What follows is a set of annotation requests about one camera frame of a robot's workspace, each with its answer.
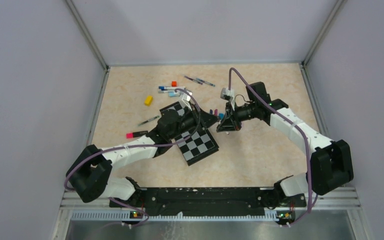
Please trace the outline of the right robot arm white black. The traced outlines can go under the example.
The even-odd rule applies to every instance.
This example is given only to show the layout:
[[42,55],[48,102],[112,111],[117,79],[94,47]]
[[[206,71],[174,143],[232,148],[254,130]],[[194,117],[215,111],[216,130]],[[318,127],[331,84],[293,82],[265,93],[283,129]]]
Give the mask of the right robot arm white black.
[[263,82],[247,88],[249,100],[239,106],[232,89],[223,88],[225,114],[217,132],[239,131],[244,121],[259,119],[283,133],[307,158],[307,171],[275,183],[273,200],[287,206],[295,195],[308,192],[323,196],[354,179],[351,149],[344,140],[334,141],[311,128],[281,99],[272,100]]

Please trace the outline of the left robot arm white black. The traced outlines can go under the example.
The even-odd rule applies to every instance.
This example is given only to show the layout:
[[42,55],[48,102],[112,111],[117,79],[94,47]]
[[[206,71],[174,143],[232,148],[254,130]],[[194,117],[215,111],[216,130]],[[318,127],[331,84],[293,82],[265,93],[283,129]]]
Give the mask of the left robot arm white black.
[[[196,131],[218,121],[218,116],[204,110],[185,109],[183,115],[173,109],[166,110],[152,130],[134,141],[109,148],[86,146],[67,170],[64,188],[90,203],[105,192],[113,169],[163,155],[172,146],[190,139]],[[186,132],[190,135],[174,141]]]

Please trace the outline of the thin dark pen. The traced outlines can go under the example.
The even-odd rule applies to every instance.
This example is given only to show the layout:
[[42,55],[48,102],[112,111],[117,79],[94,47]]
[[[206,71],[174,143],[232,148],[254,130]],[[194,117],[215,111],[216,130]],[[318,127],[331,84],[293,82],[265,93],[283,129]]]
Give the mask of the thin dark pen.
[[188,80],[190,80],[190,81],[192,81],[192,82],[194,82],[194,83],[197,83],[197,84],[199,84],[199,85],[203,85],[202,82],[200,82],[200,81],[198,81],[198,80],[196,80],[196,79],[193,79],[193,78],[191,78],[191,77],[189,77],[189,76],[184,75],[184,78],[186,78],[186,79],[188,79]]

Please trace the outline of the black gel pen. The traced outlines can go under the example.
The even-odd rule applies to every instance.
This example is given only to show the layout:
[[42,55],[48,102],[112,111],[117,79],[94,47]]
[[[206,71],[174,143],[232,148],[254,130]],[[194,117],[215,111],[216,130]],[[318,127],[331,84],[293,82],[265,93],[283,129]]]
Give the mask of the black gel pen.
[[160,118],[160,115],[153,116],[153,117],[151,117],[145,121],[140,122],[137,126],[139,127],[139,126],[145,125],[145,124],[150,123],[154,120],[157,120],[158,118]]

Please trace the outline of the black white chessboard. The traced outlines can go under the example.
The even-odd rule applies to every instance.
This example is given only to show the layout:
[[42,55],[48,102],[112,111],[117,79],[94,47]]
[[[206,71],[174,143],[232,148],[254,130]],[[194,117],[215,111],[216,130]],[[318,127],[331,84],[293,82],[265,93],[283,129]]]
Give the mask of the black white chessboard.
[[[159,110],[161,116],[164,115],[168,110],[174,110],[179,116],[185,115],[185,110],[182,108],[179,102],[170,104],[169,106],[163,107]],[[181,135],[175,137],[173,141],[178,142],[193,133],[195,127],[183,132]],[[201,126],[192,136],[184,142],[177,145],[178,149],[182,153],[184,160],[187,165],[190,166],[195,164],[204,158],[216,153],[219,150],[219,145],[213,138],[210,131]]]

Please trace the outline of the yellow block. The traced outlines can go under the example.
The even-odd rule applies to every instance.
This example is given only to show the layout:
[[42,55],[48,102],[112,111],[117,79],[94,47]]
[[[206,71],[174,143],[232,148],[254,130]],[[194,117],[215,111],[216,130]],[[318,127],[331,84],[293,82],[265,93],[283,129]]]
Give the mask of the yellow block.
[[149,106],[152,104],[153,99],[154,99],[154,98],[153,98],[152,95],[148,95],[148,96],[146,97],[145,101],[144,101],[144,105],[147,106],[147,107],[149,107]]

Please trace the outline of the black highlighter pink cap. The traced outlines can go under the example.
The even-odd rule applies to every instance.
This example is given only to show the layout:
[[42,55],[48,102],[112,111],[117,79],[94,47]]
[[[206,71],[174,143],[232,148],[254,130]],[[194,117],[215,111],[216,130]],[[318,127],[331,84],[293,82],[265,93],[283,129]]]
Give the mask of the black highlighter pink cap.
[[133,139],[133,138],[139,138],[142,136],[145,136],[148,133],[147,130],[144,131],[136,131],[136,132],[130,132],[125,135],[127,139]]

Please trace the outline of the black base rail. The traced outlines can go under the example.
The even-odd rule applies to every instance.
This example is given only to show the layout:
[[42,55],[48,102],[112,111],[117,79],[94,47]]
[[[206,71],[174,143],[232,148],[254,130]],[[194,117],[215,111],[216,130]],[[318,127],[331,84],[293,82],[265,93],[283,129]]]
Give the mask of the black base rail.
[[151,217],[245,217],[263,216],[266,209],[305,208],[303,194],[286,197],[273,188],[261,187],[149,187],[140,188],[128,200],[110,201],[111,208],[122,204],[145,211]]

